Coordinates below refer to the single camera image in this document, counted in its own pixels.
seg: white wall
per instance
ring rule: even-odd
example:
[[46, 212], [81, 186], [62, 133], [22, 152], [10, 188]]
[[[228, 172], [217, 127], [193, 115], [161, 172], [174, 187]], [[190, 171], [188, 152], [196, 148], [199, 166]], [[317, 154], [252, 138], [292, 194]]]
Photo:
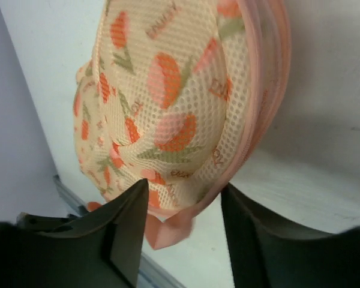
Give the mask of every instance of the white wall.
[[[233, 183], [295, 221], [337, 232], [360, 224], [360, 0], [285, 2], [293, 34], [286, 99]], [[100, 197], [77, 168], [71, 105], [102, 4], [0, 0], [58, 172], [84, 201]], [[144, 249], [187, 287], [232, 286], [218, 202], [189, 240]]]
[[65, 216], [56, 168], [0, 12], [0, 221], [20, 212]]

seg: floral pattern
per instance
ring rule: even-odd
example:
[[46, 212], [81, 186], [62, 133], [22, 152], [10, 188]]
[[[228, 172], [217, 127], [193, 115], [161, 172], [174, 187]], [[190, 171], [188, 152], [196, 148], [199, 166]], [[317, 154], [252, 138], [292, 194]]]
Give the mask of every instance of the floral pattern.
[[104, 75], [104, 73], [100, 74], [100, 87], [101, 87], [101, 93], [103, 95], [103, 102], [104, 102], [104, 104], [106, 104], [109, 99], [110, 88], [109, 88], [109, 84], [108, 84], [107, 78]]
[[110, 160], [112, 164], [117, 168], [120, 169], [122, 166], [125, 165], [123, 160], [120, 157], [119, 153], [119, 145], [117, 145], [115, 142], [112, 143], [112, 148], [109, 152]]
[[104, 179], [106, 181], [106, 184], [107, 184], [107, 188], [109, 187], [110, 185], [110, 173], [109, 173], [109, 166], [106, 166], [104, 168]]
[[221, 44], [216, 38], [212, 37], [205, 48], [203, 55], [200, 57], [198, 63], [193, 68], [193, 72], [196, 73], [207, 66], [212, 62], [212, 60], [217, 56], [218, 51], [221, 49]]
[[134, 74], [131, 56], [127, 47], [127, 37], [129, 32], [129, 18], [126, 11], [121, 11], [119, 16], [114, 19], [110, 26], [110, 38], [117, 50], [123, 50], [124, 57], [118, 53], [113, 53], [114, 63], [128, 72]]
[[192, 57], [183, 71], [169, 54], [159, 52], [148, 72], [148, 90], [152, 100], [162, 109], [173, 105], [191, 74]]
[[224, 17], [241, 17], [241, 11], [237, 0], [219, 0], [217, 13]]
[[78, 117], [79, 115], [80, 101], [81, 101], [81, 93], [80, 93], [81, 85], [82, 82], [80, 81], [79, 85], [77, 86], [76, 95], [73, 100], [73, 114], [75, 115], [75, 117]]
[[137, 130], [137, 126], [135, 122], [133, 121], [133, 118], [130, 116], [133, 115], [134, 113], [131, 110], [125, 95], [121, 91], [118, 91], [118, 95], [122, 107], [122, 112], [125, 118], [127, 138], [129, 139], [130, 143], [135, 143], [140, 139], [140, 134]]
[[160, 173], [153, 169], [143, 169], [141, 171], [141, 177], [146, 178], [152, 183], [165, 185], [165, 180], [161, 177]]
[[155, 147], [140, 153], [141, 159], [160, 160], [167, 163], [188, 163], [186, 156], [202, 147], [188, 147], [196, 134], [196, 117], [192, 114], [166, 114], [157, 124]]
[[148, 205], [154, 208], [160, 208], [159, 192], [149, 189]]
[[83, 103], [82, 140], [88, 139], [90, 121], [91, 121], [91, 116], [88, 112], [88, 108], [85, 105], [85, 103]]

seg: mesh laundry bag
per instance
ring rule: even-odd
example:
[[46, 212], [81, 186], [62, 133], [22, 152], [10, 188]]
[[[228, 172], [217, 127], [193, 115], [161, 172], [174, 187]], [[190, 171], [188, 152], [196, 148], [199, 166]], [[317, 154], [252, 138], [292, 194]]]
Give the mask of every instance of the mesh laundry bag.
[[270, 125], [289, 65], [282, 0], [106, 1], [76, 75], [82, 172], [106, 201], [148, 179], [148, 242], [183, 240]]

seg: green leaf print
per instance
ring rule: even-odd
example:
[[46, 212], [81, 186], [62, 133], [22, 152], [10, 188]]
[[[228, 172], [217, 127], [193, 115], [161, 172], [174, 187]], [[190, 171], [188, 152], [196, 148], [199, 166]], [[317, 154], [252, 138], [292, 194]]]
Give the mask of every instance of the green leaf print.
[[107, 4], [106, 4], [106, 16], [108, 16], [108, 13], [109, 13], [110, 2], [111, 2], [111, 0], [107, 0]]
[[185, 64], [184, 68], [181, 71], [181, 88], [184, 88], [185, 84], [187, 84], [188, 78], [191, 76], [192, 72], [192, 63], [193, 63], [193, 57], [190, 56], [187, 63]]
[[182, 151], [170, 152], [170, 151], [161, 151], [158, 148], [151, 148], [137, 155], [139, 159], [147, 160], [159, 160], [162, 162], [172, 163], [172, 164], [181, 164], [189, 163], [190, 159], [186, 158], [190, 153], [201, 150], [202, 147], [187, 147]]
[[88, 107], [86, 106], [85, 103], [83, 103], [83, 118], [88, 122], [91, 121], [91, 116], [89, 114]]
[[107, 166], [110, 166], [112, 170], [119, 176], [123, 176], [124, 174], [113, 164], [110, 157], [106, 157], [103, 160], [97, 161], [97, 164], [100, 166], [98, 172], [104, 172]]
[[88, 65], [86, 70], [85, 70], [85, 76], [89, 77], [93, 75], [93, 71], [92, 71], [92, 65]]
[[116, 53], [113, 53], [113, 56], [115, 57], [115, 60], [113, 62], [116, 65], [126, 69], [132, 75], [136, 75], [134, 70], [133, 70], [131, 56], [130, 56], [130, 53], [129, 53], [127, 47], [124, 48], [124, 56], [125, 56], [125, 58], [117, 55]]
[[133, 115], [132, 109], [131, 109], [130, 105], [128, 104], [128, 101], [127, 101], [127, 98], [125, 97], [125, 95], [120, 90], [118, 91], [118, 95], [120, 98], [120, 103], [121, 103], [122, 112], [123, 112], [124, 116], [128, 117], [128, 115]]
[[235, 35], [236, 33], [240, 31], [244, 31], [245, 26], [244, 22], [241, 17], [233, 18], [231, 20], [228, 20], [219, 30], [219, 36], [221, 41], [224, 41], [225, 39], [231, 37], [232, 35]]
[[101, 57], [100, 57], [100, 60], [99, 60], [99, 64], [100, 64], [101, 69], [105, 70], [104, 60]]

